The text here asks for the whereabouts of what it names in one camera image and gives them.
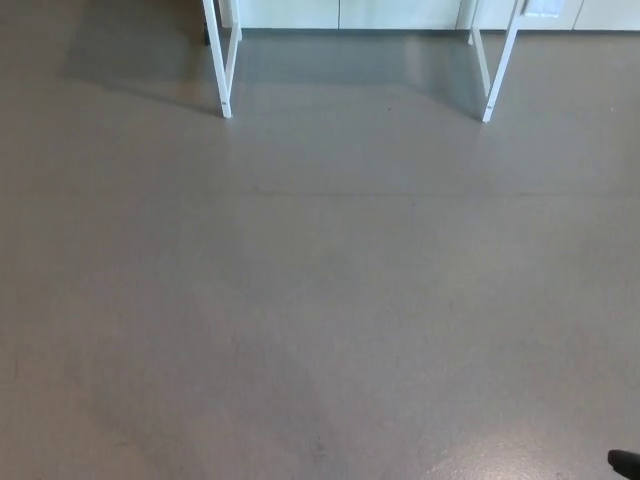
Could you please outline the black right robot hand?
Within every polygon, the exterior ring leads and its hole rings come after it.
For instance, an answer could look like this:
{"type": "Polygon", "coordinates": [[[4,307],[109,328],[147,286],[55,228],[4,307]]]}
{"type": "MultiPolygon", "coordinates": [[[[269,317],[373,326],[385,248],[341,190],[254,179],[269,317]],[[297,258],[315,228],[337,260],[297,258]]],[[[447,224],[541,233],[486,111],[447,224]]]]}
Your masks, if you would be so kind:
{"type": "Polygon", "coordinates": [[[640,480],[640,454],[612,449],[607,454],[611,468],[628,480],[640,480]]]}

